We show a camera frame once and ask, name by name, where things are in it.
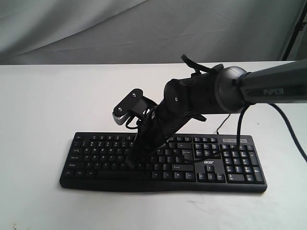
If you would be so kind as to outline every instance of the gray fabric backdrop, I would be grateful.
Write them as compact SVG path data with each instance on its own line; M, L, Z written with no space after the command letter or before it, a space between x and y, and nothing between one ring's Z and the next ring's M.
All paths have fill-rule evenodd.
M137 5L141 0L117 0L100 6L99 1L76 2L78 13L73 20L67 15L68 23L53 17L57 23L51 31L49 26L33 27L28 36L19 37L22 45L2 44L2 64L172 63L181 62L183 53L198 62L279 60L305 1L146 0ZM99 20L103 22L93 26ZM71 26L78 29L72 32ZM46 45L30 36L42 32L50 43L54 32L56 40L66 38Z

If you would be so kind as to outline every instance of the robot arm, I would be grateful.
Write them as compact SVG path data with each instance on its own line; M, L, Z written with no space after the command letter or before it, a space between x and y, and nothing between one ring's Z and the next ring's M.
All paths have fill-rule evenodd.
M190 119L205 121L201 114L237 114L256 103L307 102L307 59L250 73L221 64L209 69L182 58L195 73L169 81L158 105L135 89L114 108L119 125L126 122L129 128L138 118L132 165L161 148Z

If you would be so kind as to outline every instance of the white table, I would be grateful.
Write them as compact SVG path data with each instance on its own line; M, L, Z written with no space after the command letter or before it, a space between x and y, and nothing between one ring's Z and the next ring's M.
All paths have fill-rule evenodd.
M281 62L228 63L256 71ZM306 229L307 165L280 115L251 107L252 135L268 183L262 195L212 192L129 194L62 189L59 177L76 131L127 131L113 107L132 89L160 102L184 64L0 66L0 229ZM281 105L307 150L306 104ZM226 115L190 121L180 132L214 133ZM238 115L221 129L235 134Z

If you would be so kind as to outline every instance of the keyboard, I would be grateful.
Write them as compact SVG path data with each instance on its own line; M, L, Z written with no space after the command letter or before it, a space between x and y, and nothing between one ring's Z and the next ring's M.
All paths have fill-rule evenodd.
M169 146L131 170L125 158L135 133L76 133L60 177L64 188L112 192L226 191L261 193L267 188L251 136L175 134ZM210 159L187 163L218 150Z

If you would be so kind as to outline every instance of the space bar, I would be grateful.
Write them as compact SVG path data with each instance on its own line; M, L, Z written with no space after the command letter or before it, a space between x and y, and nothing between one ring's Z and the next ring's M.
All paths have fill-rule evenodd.
M125 181L149 181L149 172L138 171L98 171L97 179L125 180Z

